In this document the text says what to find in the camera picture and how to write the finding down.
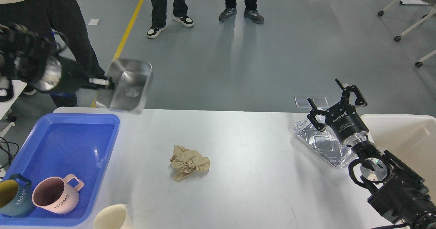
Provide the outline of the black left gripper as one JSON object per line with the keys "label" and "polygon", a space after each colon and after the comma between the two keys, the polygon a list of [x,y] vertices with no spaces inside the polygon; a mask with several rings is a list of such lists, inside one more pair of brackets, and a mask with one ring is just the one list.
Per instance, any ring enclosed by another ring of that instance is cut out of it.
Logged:
{"label": "black left gripper", "polygon": [[74,94],[79,88],[111,89],[111,81],[104,75],[88,76],[75,60],[50,55],[34,87],[45,94]]}

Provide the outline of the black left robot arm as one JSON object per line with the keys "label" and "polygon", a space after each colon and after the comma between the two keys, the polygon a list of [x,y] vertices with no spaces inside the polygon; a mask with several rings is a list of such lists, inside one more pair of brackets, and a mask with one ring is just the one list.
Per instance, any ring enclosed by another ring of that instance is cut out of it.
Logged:
{"label": "black left robot arm", "polygon": [[80,88],[115,88],[110,77],[88,74],[77,61],[60,56],[65,46],[22,25],[1,25],[0,49],[1,102],[13,98],[13,80],[27,83],[38,92],[58,96],[72,95]]}

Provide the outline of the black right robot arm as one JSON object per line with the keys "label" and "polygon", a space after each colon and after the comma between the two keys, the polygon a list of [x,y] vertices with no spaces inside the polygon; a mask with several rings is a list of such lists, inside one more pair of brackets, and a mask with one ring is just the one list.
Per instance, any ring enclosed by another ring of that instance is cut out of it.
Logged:
{"label": "black right robot arm", "polygon": [[390,151],[380,151],[368,138],[369,129],[356,112],[367,102],[355,85],[336,83],[342,90],[340,101],[323,111],[308,99],[311,111],[307,119],[318,130],[333,130],[341,144],[358,157],[348,167],[352,181],[371,193],[368,203],[391,225],[387,229],[409,227],[434,229],[435,205],[428,195],[424,178]]}

